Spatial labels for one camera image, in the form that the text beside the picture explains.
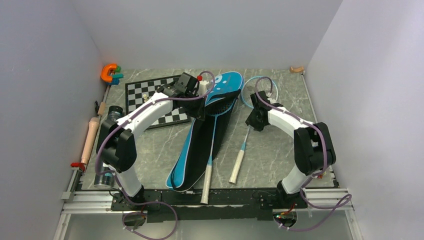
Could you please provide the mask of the blue racket bag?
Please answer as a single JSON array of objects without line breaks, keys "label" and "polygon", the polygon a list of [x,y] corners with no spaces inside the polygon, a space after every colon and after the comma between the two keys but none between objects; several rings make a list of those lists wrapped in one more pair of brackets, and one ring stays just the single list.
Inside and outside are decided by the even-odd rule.
[{"label": "blue racket bag", "polygon": [[[215,122],[207,111],[214,105],[228,100],[235,99],[237,102],[244,83],[244,77],[237,71],[221,73],[215,77],[215,85],[205,100],[205,120],[193,119],[180,155],[166,179],[167,188],[185,192],[205,174]],[[235,104],[216,120],[213,160],[220,151]]]}]

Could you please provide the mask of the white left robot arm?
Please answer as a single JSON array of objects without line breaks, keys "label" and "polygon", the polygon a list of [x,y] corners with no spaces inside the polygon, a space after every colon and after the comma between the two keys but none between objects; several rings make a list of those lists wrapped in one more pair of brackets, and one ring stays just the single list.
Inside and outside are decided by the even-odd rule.
[{"label": "white left robot arm", "polygon": [[137,138],[159,118],[175,109],[183,109],[189,116],[203,119],[203,109],[210,91],[200,90],[202,81],[201,74],[192,76],[184,72],[176,80],[159,86],[147,102],[131,113],[115,121],[105,120],[101,124],[95,173],[102,175],[100,166],[107,165],[129,209],[137,210],[145,202],[145,189],[134,169]]}]

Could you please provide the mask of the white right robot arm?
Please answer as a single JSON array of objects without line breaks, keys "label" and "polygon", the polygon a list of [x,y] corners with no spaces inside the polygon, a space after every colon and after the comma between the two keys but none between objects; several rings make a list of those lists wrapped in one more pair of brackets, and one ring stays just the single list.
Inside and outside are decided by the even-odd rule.
[{"label": "white right robot arm", "polygon": [[271,102],[264,91],[250,95],[253,110],[246,125],[261,132],[274,126],[293,138],[295,165],[278,183],[282,188],[275,194],[276,203],[287,208],[295,201],[295,194],[307,185],[309,179],[320,175],[336,162],[336,153],[328,126],[313,123],[288,111],[282,104]]}]

